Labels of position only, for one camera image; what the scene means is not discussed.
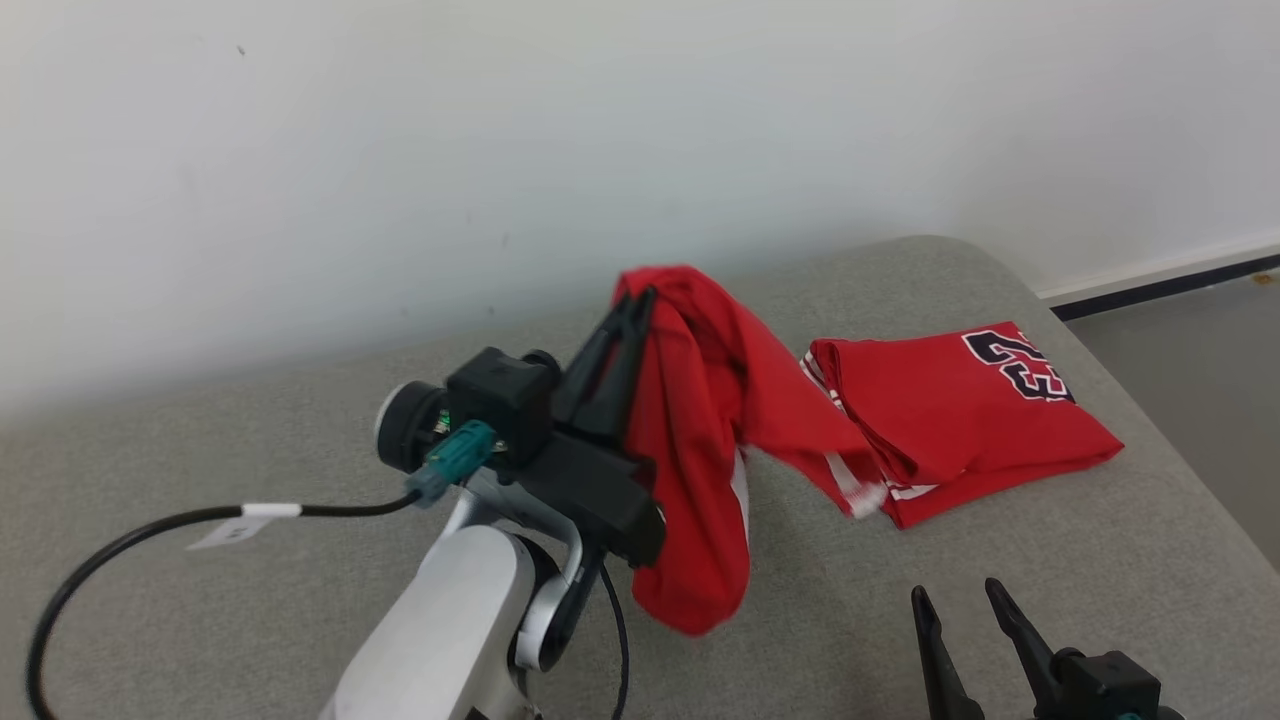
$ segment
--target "black cable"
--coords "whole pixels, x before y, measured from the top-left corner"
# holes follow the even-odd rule
[[[609,594],[609,605],[613,606],[613,619],[618,621],[618,651],[622,655],[622,678],[618,680],[618,702],[613,706],[613,720],[622,720],[622,710],[627,706],[627,685],[631,683],[631,648],[627,644],[627,624],[622,619],[622,603],[618,602],[618,592],[613,589],[613,580],[609,579],[609,569],[600,564],[600,580],[604,583],[604,592]]]
[[[421,496],[421,492],[413,491],[404,497],[385,505],[303,505],[302,516],[370,518],[374,515],[387,515],[413,505]],[[58,720],[58,716],[49,708],[49,702],[45,700],[45,651],[49,648],[49,638],[52,635],[54,623],[58,621],[58,616],[63,612],[63,609],[67,607],[67,602],[73,594],[76,594],[76,591],[79,589],[86,580],[88,580],[90,575],[101,569],[102,565],[110,562],[116,555],[129,550],[147,538],[154,538],[160,533],[175,530],[187,525],[195,525],[196,523],[239,518],[243,510],[239,505],[224,505],[221,507],[206,507],[204,510],[192,510],[191,512],[179,512],[178,515],[170,515],[156,520],[155,523],[142,525],[136,530],[131,530],[120,536],[102,550],[95,552],[92,557],[82,562],[81,566],[77,568],[69,578],[67,578],[61,587],[58,588],[58,592],[54,593],[49,605],[45,606],[45,612],[41,614],[40,623],[36,624],[36,635],[31,641],[31,652],[27,653],[27,700],[31,702],[31,710],[36,714],[37,720]],[[605,587],[609,587],[608,582],[605,582]]]

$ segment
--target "gray table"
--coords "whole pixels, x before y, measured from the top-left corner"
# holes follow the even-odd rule
[[[911,238],[726,284],[797,354],[817,336],[1015,320],[1129,447],[1088,473],[909,532],[886,516],[846,520],[796,473],[753,459],[753,577],[737,616],[689,639],[623,593],[628,717],[925,717],[908,600],[916,583],[929,588],[987,716],[1027,717],[1030,692],[992,619],[987,575],[1005,582],[1050,644],[1124,650],[1188,717],[1280,717],[1280,577],[1007,270],[969,245]],[[0,716],[26,716],[20,675],[36,615],[106,539],[206,505],[394,497],[401,480],[374,459],[370,433],[388,388],[442,378],[486,343],[568,357],[604,306],[0,438]],[[51,702],[64,720],[314,717],[447,512],[276,523],[200,553],[182,548],[205,528],[151,541],[72,602],[50,651]],[[625,568],[613,569],[626,584]],[[608,717],[616,684],[613,621],[598,592],[532,694],[549,717]]]

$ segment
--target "cable label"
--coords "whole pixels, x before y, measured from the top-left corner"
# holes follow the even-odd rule
[[[297,518],[302,514],[302,506],[292,502],[250,502],[241,507],[243,515],[218,525],[214,532],[205,536],[205,539],[188,546],[187,550],[205,550],[206,547],[247,541],[276,518]]]

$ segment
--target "black clamp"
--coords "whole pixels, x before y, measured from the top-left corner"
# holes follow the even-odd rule
[[[622,447],[657,296],[652,287],[639,300],[623,295],[595,328],[556,391],[552,416],[557,425]]]
[[[1125,653],[1085,657],[1075,648],[1051,652],[1005,585],[987,578],[987,598],[1000,629],[1014,643],[1036,696],[1037,720],[1183,720],[1160,705],[1160,680]],[[932,720],[984,720],[982,706],[964,692],[942,642],[942,621],[924,587],[911,591],[920,643],[924,691]]]

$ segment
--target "floor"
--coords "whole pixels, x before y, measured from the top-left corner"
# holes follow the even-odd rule
[[[1280,569],[1280,273],[1068,327]]]

